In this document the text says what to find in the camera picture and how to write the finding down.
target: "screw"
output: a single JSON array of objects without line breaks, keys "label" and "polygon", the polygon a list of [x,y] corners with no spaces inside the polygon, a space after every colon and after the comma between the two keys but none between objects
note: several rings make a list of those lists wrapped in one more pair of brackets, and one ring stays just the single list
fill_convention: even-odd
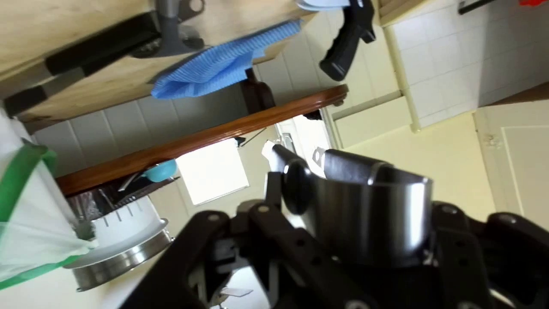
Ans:
[{"label": "screw", "polygon": [[219,220],[219,215],[217,215],[217,214],[211,214],[211,215],[208,216],[208,220],[210,220],[210,221],[217,221],[217,220]]},{"label": "screw", "polygon": [[269,206],[261,205],[257,208],[257,210],[259,212],[268,212],[269,211]]},{"label": "screw", "polygon": [[361,300],[350,300],[345,304],[345,309],[370,309],[370,307]]},{"label": "screw", "polygon": [[482,309],[477,304],[469,301],[462,301],[457,304],[457,309]]},{"label": "screw", "polygon": [[444,205],[442,207],[442,211],[444,211],[445,213],[449,213],[449,214],[456,214],[457,213],[457,209],[453,206],[450,206],[450,205]]},{"label": "screw", "polygon": [[507,221],[511,224],[514,224],[517,222],[517,220],[510,214],[504,213],[500,215],[500,220]]}]

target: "plastic bag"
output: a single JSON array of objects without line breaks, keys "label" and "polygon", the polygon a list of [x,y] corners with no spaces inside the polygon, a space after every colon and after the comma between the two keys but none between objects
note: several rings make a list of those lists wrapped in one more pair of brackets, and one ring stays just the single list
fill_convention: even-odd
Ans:
[{"label": "plastic bag", "polygon": [[53,168],[55,154],[22,142],[10,151],[17,145],[8,138],[11,144],[0,145],[0,289],[72,263],[96,246],[78,239],[66,217],[68,205],[59,205],[47,183],[53,178],[43,177]]}]

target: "red object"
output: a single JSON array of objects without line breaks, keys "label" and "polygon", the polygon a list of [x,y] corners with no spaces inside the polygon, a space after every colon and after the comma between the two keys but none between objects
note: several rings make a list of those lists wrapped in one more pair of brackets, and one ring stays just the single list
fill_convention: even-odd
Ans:
[{"label": "red object", "polygon": [[541,3],[547,0],[520,0],[520,5],[529,5],[531,7],[537,7]]}]

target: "window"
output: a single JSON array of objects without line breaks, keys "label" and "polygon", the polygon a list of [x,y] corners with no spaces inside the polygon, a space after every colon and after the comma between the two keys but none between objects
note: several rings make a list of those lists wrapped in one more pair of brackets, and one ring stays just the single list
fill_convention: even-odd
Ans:
[{"label": "window", "polygon": [[186,153],[176,162],[195,205],[249,186],[234,139]]}]

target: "blue sponge cloth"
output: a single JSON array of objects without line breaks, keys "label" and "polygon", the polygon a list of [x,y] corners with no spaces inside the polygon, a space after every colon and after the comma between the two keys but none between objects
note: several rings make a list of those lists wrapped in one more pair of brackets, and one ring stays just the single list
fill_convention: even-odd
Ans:
[{"label": "blue sponge cloth", "polygon": [[300,20],[289,21],[257,35],[240,38],[202,52],[175,71],[161,76],[151,94],[159,99],[199,97],[246,79],[264,49],[300,30]]}]

